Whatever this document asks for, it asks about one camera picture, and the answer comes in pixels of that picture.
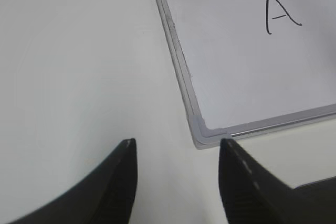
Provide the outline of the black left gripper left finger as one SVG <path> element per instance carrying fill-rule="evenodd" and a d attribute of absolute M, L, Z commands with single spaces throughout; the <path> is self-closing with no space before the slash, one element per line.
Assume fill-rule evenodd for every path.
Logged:
<path fill-rule="evenodd" d="M 137 190 L 137 147 L 131 138 L 83 180 L 14 223 L 129 223 Z"/>

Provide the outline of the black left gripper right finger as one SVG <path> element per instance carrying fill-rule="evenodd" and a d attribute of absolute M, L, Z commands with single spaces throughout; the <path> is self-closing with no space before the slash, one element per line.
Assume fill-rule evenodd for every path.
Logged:
<path fill-rule="evenodd" d="M 290 188 L 234 139 L 222 139 L 218 186 L 228 223 L 335 223 L 335 178 Z"/>

